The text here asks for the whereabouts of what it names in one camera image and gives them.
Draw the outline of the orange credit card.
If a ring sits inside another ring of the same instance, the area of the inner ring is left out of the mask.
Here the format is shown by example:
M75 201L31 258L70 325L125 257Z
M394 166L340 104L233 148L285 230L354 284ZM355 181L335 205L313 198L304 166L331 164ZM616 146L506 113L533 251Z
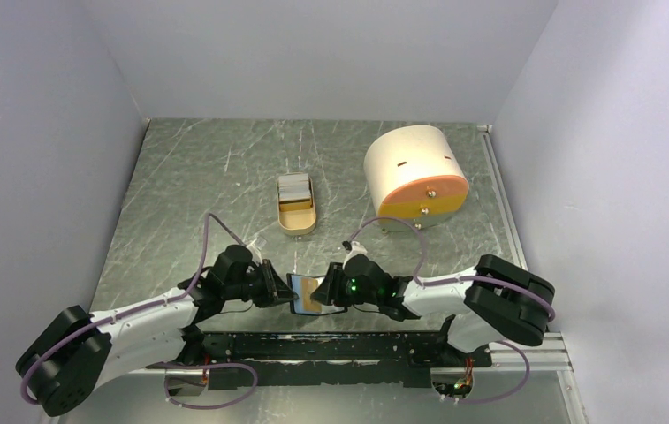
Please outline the orange credit card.
M305 313L320 314L322 306L312 298L313 293L318 288L320 280L318 278L305 277L301 279L301 310Z

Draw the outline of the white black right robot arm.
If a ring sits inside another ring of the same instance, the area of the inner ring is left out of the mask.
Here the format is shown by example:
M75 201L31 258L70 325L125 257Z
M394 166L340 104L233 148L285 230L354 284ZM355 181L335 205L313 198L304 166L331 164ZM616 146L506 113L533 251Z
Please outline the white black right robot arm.
M325 312L371 305L398 322L445 315L438 358L459 365L476 348L500 341L539 346L550 322L555 289L546 280L492 254L470 270L427 278L393 276L366 254L333 262L307 299Z

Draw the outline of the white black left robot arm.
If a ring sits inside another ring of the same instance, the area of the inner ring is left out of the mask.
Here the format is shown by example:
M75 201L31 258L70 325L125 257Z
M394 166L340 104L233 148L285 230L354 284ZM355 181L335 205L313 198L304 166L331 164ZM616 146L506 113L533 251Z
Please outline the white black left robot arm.
M264 308L297 298L270 261L230 245L213 265L151 299L93 313L63 310L18 359L21 395L56 417L143 367L232 367L224 338L206 335L199 323L221 314L228 301Z

